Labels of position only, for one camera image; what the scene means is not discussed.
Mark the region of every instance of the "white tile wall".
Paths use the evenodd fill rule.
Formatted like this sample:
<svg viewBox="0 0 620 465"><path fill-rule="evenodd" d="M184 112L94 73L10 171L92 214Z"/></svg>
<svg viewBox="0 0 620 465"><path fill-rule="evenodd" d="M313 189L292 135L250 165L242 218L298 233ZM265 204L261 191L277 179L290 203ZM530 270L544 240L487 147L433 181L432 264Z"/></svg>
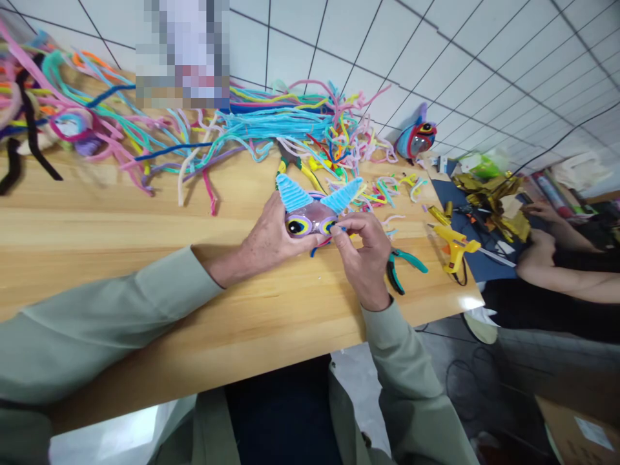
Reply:
<svg viewBox="0 0 620 465"><path fill-rule="evenodd" d="M230 7L237 82L262 89L310 77L367 99L391 83L358 116L368 111L376 130L395 140L426 102L436 150L450 156L501 146L520 165L620 101L614 0L230 0ZM134 49L150 28L141 8L140 0L0 0L0 19L20 41L43 29L64 48L135 70ZM588 147L617 158L618 114L576 130L532 167Z"/></svg>

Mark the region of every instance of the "right hand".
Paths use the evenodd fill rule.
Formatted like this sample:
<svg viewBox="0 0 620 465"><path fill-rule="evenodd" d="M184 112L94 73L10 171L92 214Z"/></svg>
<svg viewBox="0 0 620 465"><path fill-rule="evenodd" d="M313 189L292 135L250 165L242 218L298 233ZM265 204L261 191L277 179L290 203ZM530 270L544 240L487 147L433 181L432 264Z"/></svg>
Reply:
<svg viewBox="0 0 620 465"><path fill-rule="evenodd" d="M544 219L548 223L559 223L563 221L562 217L553 209L551 205L546 203L536 202L523 207L525 213L529 213L533 216L538 216Z"/></svg>
<svg viewBox="0 0 620 465"><path fill-rule="evenodd" d="M355 249L349 234L359 234L363 247ZM331 229L332 237L344 264L344 272L362 307L381 311L391 299L384 281L391 243L377 217L371 213L351 213Z"/></svg>

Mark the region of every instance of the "pipe cleaner ear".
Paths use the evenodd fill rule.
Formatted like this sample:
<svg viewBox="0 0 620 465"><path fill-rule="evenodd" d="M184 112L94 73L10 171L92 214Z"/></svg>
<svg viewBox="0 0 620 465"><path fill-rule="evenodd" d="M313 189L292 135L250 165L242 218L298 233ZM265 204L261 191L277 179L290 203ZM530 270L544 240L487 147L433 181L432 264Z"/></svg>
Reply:
<svg viewBox="0 0 620 465"><path fill-rule="evenodd" d="M332 192L327 197L322 198L321 203L334 210L336 215L341 214L357 195L357 191L359 191L362 182L364 182L362 178L355 178L345 187L342 187L336 192Z"/></svg>
<svg viewBox="0 0 620 465"><path fill-rule="evenodd" d="M286 174L277 175L276 184L287 212L298 210L314 202L310 194Z"/></svg>

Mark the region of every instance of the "jacket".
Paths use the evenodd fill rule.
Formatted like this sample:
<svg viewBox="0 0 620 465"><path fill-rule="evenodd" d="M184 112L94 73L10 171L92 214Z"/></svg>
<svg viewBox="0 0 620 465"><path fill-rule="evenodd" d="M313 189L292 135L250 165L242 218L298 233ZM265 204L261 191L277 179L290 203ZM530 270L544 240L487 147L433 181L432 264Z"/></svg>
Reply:
<svg viewBox="0 0 620 465"><path fill-rule="evenodd" d="M49 463L54 432L42 406L89 383L221 292L186 247L134 274L26 307L0 324L0 464ZM430 357L396 302L383 312L361 312L382 385L379 402L393 458L366 448L351 400L330 373L331 418L342 463L477 464ZM222 388L178 405L181 411L164 429L152 463L240 463Z"/></svg>

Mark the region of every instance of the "sleeve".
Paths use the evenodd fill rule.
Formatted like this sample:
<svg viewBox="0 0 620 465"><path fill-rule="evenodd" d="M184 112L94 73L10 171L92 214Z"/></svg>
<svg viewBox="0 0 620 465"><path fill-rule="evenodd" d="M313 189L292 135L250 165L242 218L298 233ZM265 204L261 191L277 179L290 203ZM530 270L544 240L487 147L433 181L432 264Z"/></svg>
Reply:
<svg viewBox="0 0 620 465"><path fill-rule="evenodd" d="M71 394L222 291L186 247L0 324L0 463L47 463L52 430L39 406Z"/></svg>
<svg viewBox="0 0 620 465"><path fill-rule="evenodd" d="M450 399L437 379L431 358L398 304L382 312L362 308L366 336L382 391L379 405L394 460L477 465Z"/></svg>

